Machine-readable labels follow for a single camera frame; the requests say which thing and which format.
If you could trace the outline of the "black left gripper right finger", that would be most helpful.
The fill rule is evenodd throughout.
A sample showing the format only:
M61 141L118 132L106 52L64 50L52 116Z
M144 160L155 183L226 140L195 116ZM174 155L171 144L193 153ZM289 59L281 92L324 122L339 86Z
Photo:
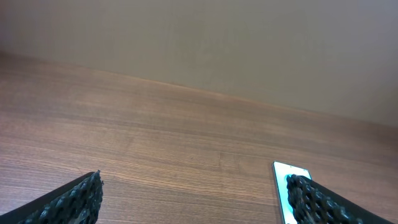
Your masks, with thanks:
M287 177L287 192L297 223L392 224L302 175Z

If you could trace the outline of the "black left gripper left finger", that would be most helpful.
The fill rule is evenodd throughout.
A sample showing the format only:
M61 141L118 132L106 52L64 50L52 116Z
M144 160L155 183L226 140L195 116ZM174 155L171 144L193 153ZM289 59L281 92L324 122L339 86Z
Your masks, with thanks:
M102 201L100 171L89 172L1 215L1 224L95 224Z

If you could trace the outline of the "blue Galaxy smartphone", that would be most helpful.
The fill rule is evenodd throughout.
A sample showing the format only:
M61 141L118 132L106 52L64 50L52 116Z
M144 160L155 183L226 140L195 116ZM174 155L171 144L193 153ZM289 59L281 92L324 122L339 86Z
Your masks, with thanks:
M283 224L297 224L294 218L293 208L288 201L287 177L292 174L302 175L312 179L309 171L301 167L296 167L290 164L284 164L278 161L272 163L274 171L275 186L277 189L277 196L280 205L280 212Z

